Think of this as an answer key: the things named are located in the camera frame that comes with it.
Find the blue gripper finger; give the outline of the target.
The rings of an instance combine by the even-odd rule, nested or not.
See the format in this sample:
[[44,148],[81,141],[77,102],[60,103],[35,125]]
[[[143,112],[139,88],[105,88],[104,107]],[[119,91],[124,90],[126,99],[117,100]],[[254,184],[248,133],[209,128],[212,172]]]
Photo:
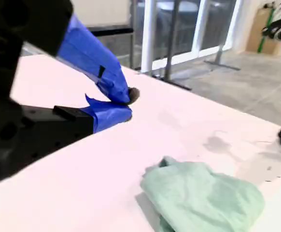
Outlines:
[[19,134],[20,169],[132,118],[132,111],[127,105],[89,97],[86,100],[88,106],[84,108],[23,106]]
[[116,56],[80,21],[70,0],[24,0],[24,41],[93,80],[112,102],[129,105],[129,87]]

